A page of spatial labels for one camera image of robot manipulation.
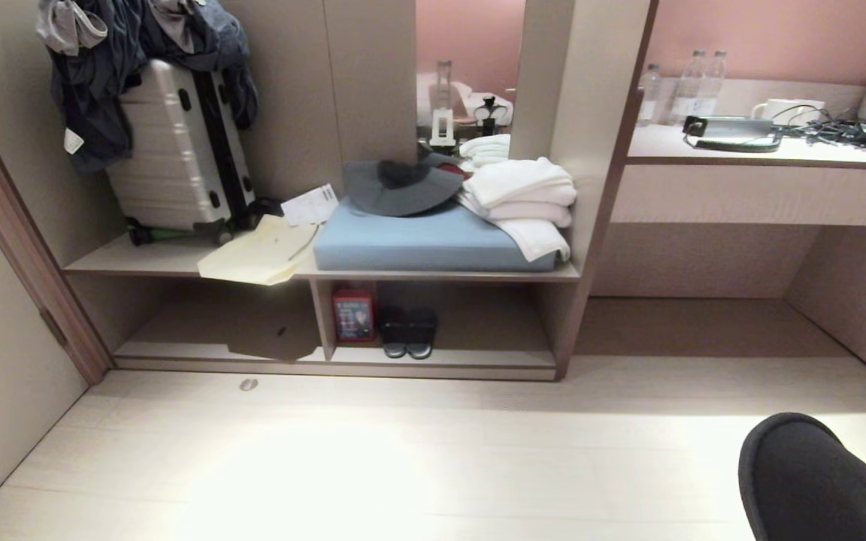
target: stack of towels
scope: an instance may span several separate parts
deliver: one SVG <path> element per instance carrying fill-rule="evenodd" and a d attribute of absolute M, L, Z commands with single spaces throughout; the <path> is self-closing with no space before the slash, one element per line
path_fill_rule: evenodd
<path fill-rule="evenodd" d="M 553 252 L 570 260 L 570 244 L 557 227 L 570 227 L 577 189 L 566 169 L 547 158 L 482 165 L 454 198 L 508 233 L 526 261 Z"/>
<path fill-rule="evenodd" d="M 510 158 L 510 134 L 472 138 L 460 145 L 460 156 L 465 158 L 460 168 L 467 172 L 506 162 Z"/>

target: plastic bottle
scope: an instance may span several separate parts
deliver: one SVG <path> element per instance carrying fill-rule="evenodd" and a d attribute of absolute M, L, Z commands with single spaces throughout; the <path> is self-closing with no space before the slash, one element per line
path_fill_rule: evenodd
<path fill-rule="evenodd" d="M 721 95 L 724 79 L 728 75 L 728 52 L 717 51 L 714 58 L 704 69 L 704 79 L 701 80 L 701 92 L 694 107 L 695 116 L 712 116 L 717 107 L 717 97 Z"/>
<path fill-rule="evenodd" d="M 701 80 L 704 79 L 704 49 L 694 51 L 694 57 L 687 62 L 677 83 L 677 93 L 674 95 L 674 105 L 668 117 L 668 123 L 674 126 L 683 124 L 684 119 L 694 113 L 697 107 L 697 96 L 701 91 Z"/>
<path fill-rule="evenodd" d="M 650 123 L 653 122 L 653 114 L 657 109 L 657 99 L 660 97 L 662 82 L 660 64 L 647 66 L 643 76 L 640 77 L 640 86 L 643 87 L 643 102 L 640 103 L 640 114 L 637 116 L 638 126 L 650 126 Z"/>

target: light wooden floor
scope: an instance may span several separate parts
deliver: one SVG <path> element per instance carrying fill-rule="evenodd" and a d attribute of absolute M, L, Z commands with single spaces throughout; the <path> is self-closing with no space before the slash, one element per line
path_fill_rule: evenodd
<path fill-rule="evenodd" d="M 737 453 L 766 415 L 866 461 L 866 367 L 821 342 L 581 356 L 559 384 L 111 373 L 0 490 L 0 541 L 749 540 Z"/>

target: clothes pile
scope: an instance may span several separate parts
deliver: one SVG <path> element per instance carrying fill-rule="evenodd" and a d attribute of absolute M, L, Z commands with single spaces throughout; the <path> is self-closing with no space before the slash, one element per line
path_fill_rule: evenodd
<path fill-rule="evenodd" d="M 467 172 L 506 162 L 510 158 L 510 134 L 472 138 L 460 145 L 460 156 L 465 158 L 460 168 Z"/>
<path fill-rule="evenodd" d="M 508 233 L 526 261 L 551 252 L 570 260 L 570 244 L 557 227 L 571 225 L 577 200 L 574 178 L 547 158 L 482 165 L 454 198 Z"/>
<path fill-rule="evenodd" d="M 240 130 L 258 113 L 247 35 L 217 0 L 39 0 L 35 31 L 52 57 L 65 150 L 82 174 L 130 155 L 118 96 L 140 85 L 148 59 L 222 72 Z"/>

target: hanging clothes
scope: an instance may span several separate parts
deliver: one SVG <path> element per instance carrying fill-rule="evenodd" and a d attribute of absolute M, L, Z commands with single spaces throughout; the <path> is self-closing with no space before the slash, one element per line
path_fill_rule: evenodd
<path fill-rule="evenodd" d="M 118 96 L 141 82 L 138 73 L 151 58 L 222 71 L 237 127 L 255 120 L 247 36 L 217 0 L 39 0 L 38 9 L 37 32 L 53 62 L 51 93 L 65 117 L 65 149 L 76 171 L 102 171 L 130 155 L 132 137 Z M 182 13 L 164 28 L 162 10 Z"/>

